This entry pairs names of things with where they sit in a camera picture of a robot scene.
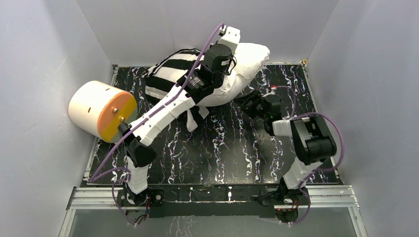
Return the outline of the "black white striped pillowcase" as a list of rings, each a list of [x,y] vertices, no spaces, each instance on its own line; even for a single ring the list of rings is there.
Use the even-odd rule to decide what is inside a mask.
[[[181,49],[141,74],[145,82],[145,94],[149,103],[155,105],[166,97],[177,81],[188,75],[200,50]]]

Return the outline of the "white pillow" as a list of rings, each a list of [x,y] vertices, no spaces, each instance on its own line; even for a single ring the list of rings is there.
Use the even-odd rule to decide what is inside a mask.
[[[269,59],[268,47],[256,43],[239,43],[235,51],[237,65],[224,77],[220,88],[203,98],[198,106],[216,107],[227,104],[247,87]]]

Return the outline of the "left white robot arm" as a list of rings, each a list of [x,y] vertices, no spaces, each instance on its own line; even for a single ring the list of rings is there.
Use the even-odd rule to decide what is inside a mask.
[[[148,168],[157,156],[151,148],[153,140],[179,115],[222,86],[232,60],[230,47],[219,43],[210,46],[204,59],[197,60],[199,70],[193,66],[189,74],[180,78],[170,92],[141,118],[119,125],[118,131],[129,157],[127,188],[130,190],[128,199],[133,204],[143,205],[147,201]]]

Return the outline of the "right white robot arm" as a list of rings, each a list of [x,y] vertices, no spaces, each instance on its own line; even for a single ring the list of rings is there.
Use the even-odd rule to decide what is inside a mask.
[[[250,118],[261,118],[269,135],[292,138],[295,159],[290,170],[281,178],[278,191],[282,203],[292,204],[299,194],[304,193],[303,187],[309,176],[337,152],[336,142],[327,125],[329,119],[316,112],[284,118],[282,100],[275,89],[266,94],[255,90],[234,101]]]

